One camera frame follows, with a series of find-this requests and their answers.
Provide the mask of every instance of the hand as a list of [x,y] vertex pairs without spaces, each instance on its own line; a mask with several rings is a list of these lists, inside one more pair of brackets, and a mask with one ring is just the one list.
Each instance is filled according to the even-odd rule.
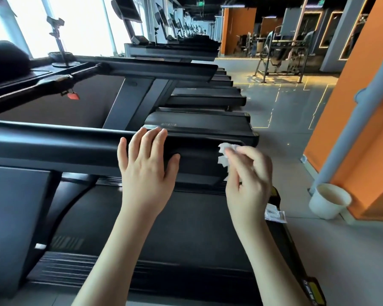
[[155,128],[147,132],[141,128],[129,143],[120,139],[117,149],[122,174],[122,209],[141,215],[156,217],[166,206],[176,181],[180,155],[175,154],[163,164],[163,145],[167,130]]
[[264,213],[272,189],[272,162],[256,148],[227,148],[229,159],[225,193],[231,219],[237,234],[257,229],[264,222]]

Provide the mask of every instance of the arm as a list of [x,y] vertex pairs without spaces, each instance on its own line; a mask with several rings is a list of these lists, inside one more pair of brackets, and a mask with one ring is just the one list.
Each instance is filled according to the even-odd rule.
[[72,306],[124,305],[143,243],[169,200],[179,169],[178,154],[163,164],[167,131],[141,128],[129,144],[118,146],[122,207],[111,235]]
[[264,220],[272,188],[271,160],[247,146],[239,147],[237,152],[227,149],[226,155],[230,160],[227,205],[234,228],[254,270],[263,304],[310,305]]

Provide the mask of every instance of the finger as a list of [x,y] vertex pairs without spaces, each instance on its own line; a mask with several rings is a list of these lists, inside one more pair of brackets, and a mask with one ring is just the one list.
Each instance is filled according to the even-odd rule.
[[140,128],[138,132],[133,136],[129,143],[129,161],[135,162],[139,155],[140,141],[143,135],[147,132],[146,128]]
[[247,165],[247,161],[244,160],[244,155],[238,154],[230,148],[225,149],[225,154],[227,155],[231,164],[236,168],[238,175],[243,181],[243,184],[248,184],[258,179],[250,166]]
[[121,137],[117,146],[117,162],[121,172],[128,167],[128,154],[126,152],[126,138]]
[[228,167],[228,178],[225,191],[238,191],[240,188],[240,176],[233,164]]
[[155,139],[155,137],[159,134],[160,130],[162,130],[159,127],[154,128],[153,130],[149,130],[148,133],[143,135],[143,138],[140,142],[140,148],[139,148],[139,156],[144,159],[150,158],[150,151],[152,149],[152,143]]
[[268,156],[250,146],[239,146],[237,151],[254,160],[253,167],[255,173],[261,180],[271,180],[272,165],[270,166],[271,159]]
[[166,172],[164,173],[164,181],[167,182],[170,187],[176,182],[177,172],[179,171],[180,154],[174,154],[167,163]]
[[163,147],[167,138],[167,130],[162,129],[153,140],[152,150],[150,151],[150,158],[162,159],[163,161]]

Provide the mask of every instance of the white paper cup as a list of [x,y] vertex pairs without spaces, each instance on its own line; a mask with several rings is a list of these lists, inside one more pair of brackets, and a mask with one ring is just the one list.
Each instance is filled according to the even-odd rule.
[[309,202],[311,211],[322,219],[333,219],[352,203],[352,197],[342,188],[320,184]]

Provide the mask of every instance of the gym floor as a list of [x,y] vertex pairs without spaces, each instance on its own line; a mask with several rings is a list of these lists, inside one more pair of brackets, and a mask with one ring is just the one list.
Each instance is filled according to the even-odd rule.
[[[247,96],[243,111],[260,133],[258,148],[274,164],[273,183],[281,195],[281,210],[308,275],[319,280],[328,305],[383,305],[383,223],[347,225],[342,218],[318,219],[308,209],[312,177],[299,161],[335,87],[337,77],[307,75],[267,78],[262,84],[252,72],[241,72],[237,59],[220,64],[234,85]],[[67,306],[76,291],[28,285],[0,306]],[[127,305],[206,305],[206,303],[130,295]]]

